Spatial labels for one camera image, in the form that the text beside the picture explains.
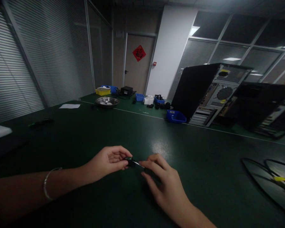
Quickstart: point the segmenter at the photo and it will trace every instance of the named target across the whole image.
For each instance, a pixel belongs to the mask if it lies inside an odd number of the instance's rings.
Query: yellow tag
[[[275,181],[285,181],[284,177],[274,177],[273,178]]]

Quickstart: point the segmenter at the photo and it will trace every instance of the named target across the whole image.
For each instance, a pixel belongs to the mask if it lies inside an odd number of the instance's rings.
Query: blue plastic bin
[[[187,121],[187,118],[179,111],[167,110],[167,118],[171,123],[181,124]]]
[[[145,96],[143,94],[137,93],[136,94],[136,101],[142,102]]]
[[[155,103],[160,103],[160,104],[164,104],[165,103],[164,99],[158,100],[158,99],[156,99],[156,97],[154,97],[154,101],[155,101]]]
[[[117,86],[112,86],[112,85],[101,85],[101,87],[110,87],[111,88],[111,93],[116,93],[116,88],[117,88]]]

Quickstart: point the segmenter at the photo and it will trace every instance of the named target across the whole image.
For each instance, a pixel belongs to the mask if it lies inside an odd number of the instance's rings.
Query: white paper
[[[79,108],[80,104],[63,104],[60,108]]]

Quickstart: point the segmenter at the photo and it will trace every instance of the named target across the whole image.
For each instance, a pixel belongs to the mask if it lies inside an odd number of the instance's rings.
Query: forearm
[[[177,224],[182,228],[215,228],[216,226],[195,206],[189,203]]]
[[[47,172],[0,179],[0,225],[8,224],[48,203],[43,191]],[[81,168],[52,171],[46,189],[56,199],[87,184]]]

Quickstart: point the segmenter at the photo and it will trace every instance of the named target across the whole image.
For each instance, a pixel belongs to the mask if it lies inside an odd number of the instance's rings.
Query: left hand
[[[87,164],[80,167],[86,177],[87,184],[100,180],[104,176],[125,170],[128,161],[125,157],[133,157],[132,154],[122,146],[104,147]]]

